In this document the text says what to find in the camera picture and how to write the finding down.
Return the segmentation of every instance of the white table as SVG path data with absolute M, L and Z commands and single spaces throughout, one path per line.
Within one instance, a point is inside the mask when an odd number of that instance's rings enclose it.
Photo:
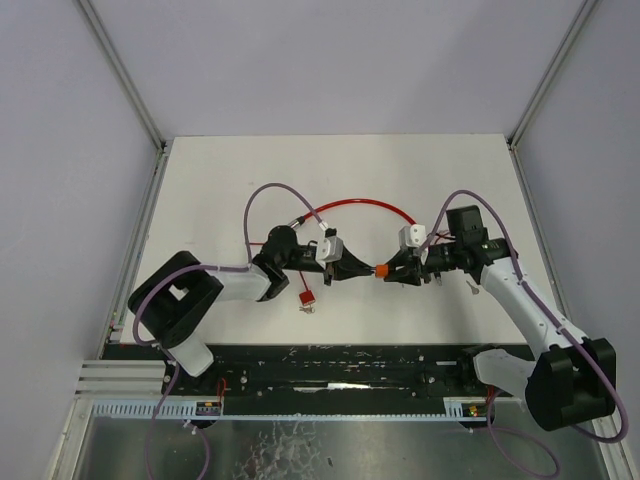
M 394 204 L 430 229 L 446 197 L 466 188 L 502 216 L 529 274 L 549 298 L 551 288 L 533 227 L 501 135 L 349 135 L 180 137 L 173 144 L 144 248 L 136 285 L 179 250 L 203 263 L 246 262 L 242 213 L 251 193 L 267 182 L 287 183 L 320 206 L 349 197 Z M 459 197 L 453 206 L 472 204 Z M 290 193 L 270 189 L 254 202 L 249 230 L 263 241 L 269 230 L 305 213 Z M 361 260 L 385 263 L 398 250 L 402 218 L 364 205 L 323 214 Z M 500 236 L 483 210 L 490 236 Z M 301 242 L 318 239 L 309 221 Z M 445 273 L 444 285 L 385 284 L 373 277 L 324 287 L 307 274 L 317 303 L 300 312 L 297 273 L 275 300 L 215 304 L 198 327 L 208 343 L 240 344 L 443 344 L 520 343 L 524 339 L 486 292 L 472 294 L 471 278 Z M 133 342 L 129 314 L 121 341 Z M 150 338 L 141 327 L 142 338 Z

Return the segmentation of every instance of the curved red tube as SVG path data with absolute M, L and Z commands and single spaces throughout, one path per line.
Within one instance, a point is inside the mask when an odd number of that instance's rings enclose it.
M 372 200 L 370 198 L 347 198 L 345 200 L 338 200 L 337 202 L 327 203 L 326 205 L 323 205 L 320 208 L 316 208 L 316 212 L 320 213 L 320 212 L 324 212 L 325 210 L 329 210 L 330 208 L 339 207 L 341 205 L 350 205 L 353 203 L 365 203 L 367 205 L 375 205 L 377 207 L 386 208 L 387 210 L 390 210 L 393 213 L 400 215 L 407 222 L 409 222 L 409 225 L 414 225 L 416 223 L 416 221 L 413 218 L 411 218 L 406 212 L 400 210 L 398 207 L 394 207 L 389 203 L 381 202 L 379 200 Z M 309 220 L 310 218 L 311 218 L 311 212 L 307 212 L 304 215 L 305 221 Z

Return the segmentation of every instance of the white wall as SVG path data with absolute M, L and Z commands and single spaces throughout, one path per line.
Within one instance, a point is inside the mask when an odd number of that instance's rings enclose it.
M 582 0 L 94 0 L 163 134 L 509 133 Z
M 576 323 L 618 353 L 640 459 L 640 3 L 602 2 L 521 156 Z
M 71 0 L 0 5 L 0 145 L 0 478 L 34 480 L 154 161 Z

